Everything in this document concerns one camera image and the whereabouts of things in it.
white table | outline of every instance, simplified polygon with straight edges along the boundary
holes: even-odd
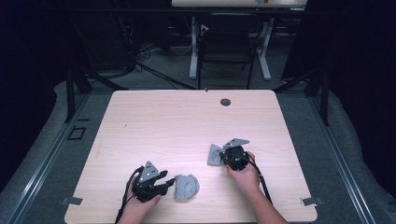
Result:
[[[220,104],[227,98],[229,106]],[[169,188],[145,223],[254,222],[225,167],[206,164],[211,144],[250,141],[275,208],[289,222],[317,218],[304,174],[272,91],[116,91],[92,145],[67,223],[114,223],[125,183],[146,161],[175,175],[194,175],[199,192],[186,202]]]
[[[268,7],[273,8],[303,8],[306,5],[306,0],[269,0],[265,3],[262,0],[172,0],[173,7]],[[258,49],[258,56],[260,66],[262,68],[262,76],[264,80],[271,80],[270,71],[268,69],[268,63],[265,60],[265,53],[268,48],[268,43],[271,38],[271,33],[274,27],[274,20],[271,19],[264,24],[262,32],[263,43],[262,47]],[[190,78],[196,78],[198,54],[196,47],[196,35],[197,29],[195,18],[192,18],[191,22],[191,67],[190,67]]]

gray floor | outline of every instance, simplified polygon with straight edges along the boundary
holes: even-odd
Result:
[[[251,89],[271,90],[281,85],[280,77],[291,41],[274,37],[267,52],[267,62],[272,74],[271,81],[264,81],[260,66],[256,62]],[[190,54],[176,54],[164,50],[153,50],[142,63],[181,82],[196,86],[189,79]],[[247,71],[240,72],[238,66],[205,66],[203,87],[214,89],[244,89]],[[136,69],[125,77],[111,79],[130,90],[173,89],[161,78]],[[75,118],[64,124],[66,118],[66,96],[64,83],[56,87],[57,104],[41,134],[0,194],[0,222],[20,223],[63,223],[66,205],[60,204],[64,197],[71,197],[79,175],[91,149],[93,139],[106,111],[111,90],[92,80],[91,95],[78,94],[78,112]],[[325,204],[317,207],[315,223],[396,223],[395,211],[390,209],[392,199],[380,188],[371,172],[361,161],[358,136],[338,99],[331,94],[329,103],[330,128],[323,128],[318,119],[316,99],[305,98],[304,84],[291,91],[277,95],[287,122],[291,139],[296,148],[304,175],[314,197],[321,197]],[[84,127],[81,140],[67,140],[72,127]],[[337,166],[333,146],[329,141],[330,130],[337,146],[341,149],[347,168],[353,174],[356,186],[367,203],[370,215],[364,221],[353,200],[343,170]],[[42,182],[35,182],[39,177]]]

gray fabric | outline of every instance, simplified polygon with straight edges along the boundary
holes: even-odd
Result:
[[[176,176],[176,200],[187,200],[197,194],[199,191],[198,179],[193,175]]]
[[[223,152],[224,148],[218,147],[216,145],[211,145],[209,150],[209,157],[207,158],[208,165],[224,165],[224,162],[220,158],[220,152]]]

table leg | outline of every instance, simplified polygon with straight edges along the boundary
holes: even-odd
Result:
[[[197,78],[197,64],[198,64],[198,53],[197,53],[197,27],[195,17],[191,20],[191,64],[190,64],[190,79]]]
[[[264,24],[264,29],[262,32],[264,37],[264,40],[262,42],[262,48],[257,50],[257,53],[259,55],[260,66],[262,67],[262,76],[264,77],[264,80],[267,81],[271,80],[271,74],[270,74],[270,70],[268,69],[268,63],[265,60],[265,52],[267,51],[268,48],[268,43],[271,38],[273,27],[274,27],[274,19],[271,19]]]

dark background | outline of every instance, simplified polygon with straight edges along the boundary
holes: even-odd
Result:
[[[355,126],[363,159],[378,183],[396,196],[396,32],[392,25],[396,22],[396,6],[393,1],[377,1],[369,6],[370,2],[352,1],[346,5],[340,0],[309,0],[308,11],[347,9],[349,19],[356,20],[351,23],[336,18],[302,20],[283,77],[301,76],[331,59],[331,90]],[[63,5],[59,1],[47,4]],[[107,32],[118,21],[107,18],[105,25],[99,19],[89,20],[95,21],[92,26],[80,23],[76,27],[60,15],[49,19],[35,1],[0,3],[0,189],[12,177],[46,123],[56,101],[53,87],[65,80],[72,63],[104,68],[128,65],[130,55],[122,34]],[[87,45],[86,39],[78,34],[86,32],[87,27],[111,34],[112,41],[102,44],[104,40],[92,40],[92,31],[83,35],[92,40]],[[333,43],[341,43],[341,48]],[[107,47],[92,52],[98,45]],[[97,56],[105,56],[109,50],[117,50],[120,57],[112,61],[104,59],[111,64],[100,64],[101,58]],[[327,52],[335,53],[328,58]]]

